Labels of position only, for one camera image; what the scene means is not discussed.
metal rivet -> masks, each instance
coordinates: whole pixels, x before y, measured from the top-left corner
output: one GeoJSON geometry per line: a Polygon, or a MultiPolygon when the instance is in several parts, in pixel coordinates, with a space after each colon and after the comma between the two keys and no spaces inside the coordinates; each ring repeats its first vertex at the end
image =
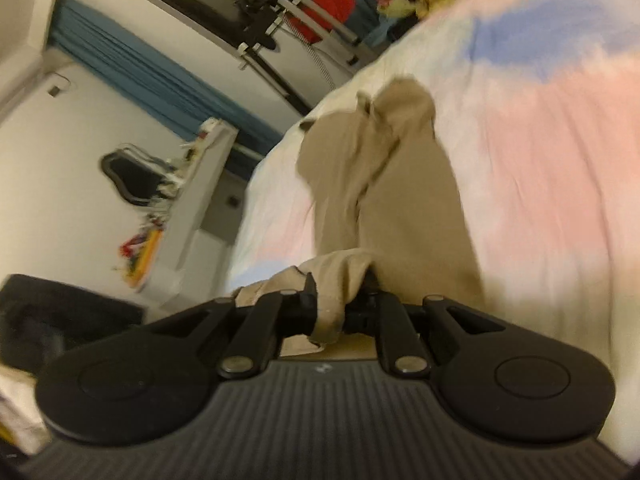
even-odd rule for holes
{"type": "Polygon", "coordinates": [[[415,374],[426,370],[429,364],[425,359],[417,355],[405,355],[396,359],[395,366],[403,374],[415,374]]]}
{"type": "Polygon", "coordinates": [[[251,370],[254,367],[254,362],[247,356],[233,355],[225,357],[220,367],[230,374],[241,374],[251,370]]]}

bedsheet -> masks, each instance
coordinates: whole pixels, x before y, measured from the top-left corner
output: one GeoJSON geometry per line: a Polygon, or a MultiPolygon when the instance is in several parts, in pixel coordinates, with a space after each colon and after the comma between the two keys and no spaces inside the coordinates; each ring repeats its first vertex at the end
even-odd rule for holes
{"type": "MultiPolygon", "coordinates": [[[[609,366],[601,439],[637,461],[640,0],[457,0],[310,116],[353,109],[397,75],[434,99],[487,301],[609,366]]],[[[229,288],[315,255],[302,138],[293,126],[254,174],[229,288]]]]}

red cloth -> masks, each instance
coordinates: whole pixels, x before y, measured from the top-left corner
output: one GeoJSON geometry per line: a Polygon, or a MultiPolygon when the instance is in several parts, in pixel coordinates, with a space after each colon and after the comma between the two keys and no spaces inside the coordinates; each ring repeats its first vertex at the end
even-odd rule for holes
{"type": "MultiPolygon", "coordinates": [[[[340,23],[344,23],[347,21],[347,18],[353,12],[353,9],[356,6],[356,0],[313,0],[319,7],[322,7],[326,10],[330,15],[332,15],[336,20],[340,23]]],[[[316,12],[306,7],[303,7],[305,14],[311,16],[311,18],[318,22],[318,24],[324,28],[324,30],[331,30],[333,27],[323,20],[316,12]]],[[[292,23],[297,30],[302,32],[305,39],[309,43],[317,43],[320,41],[320,36],[318,36],[309,26],[302,23],[298,18],[294,18],[292,16],[289,17],[289,21],[292,23]]]]}

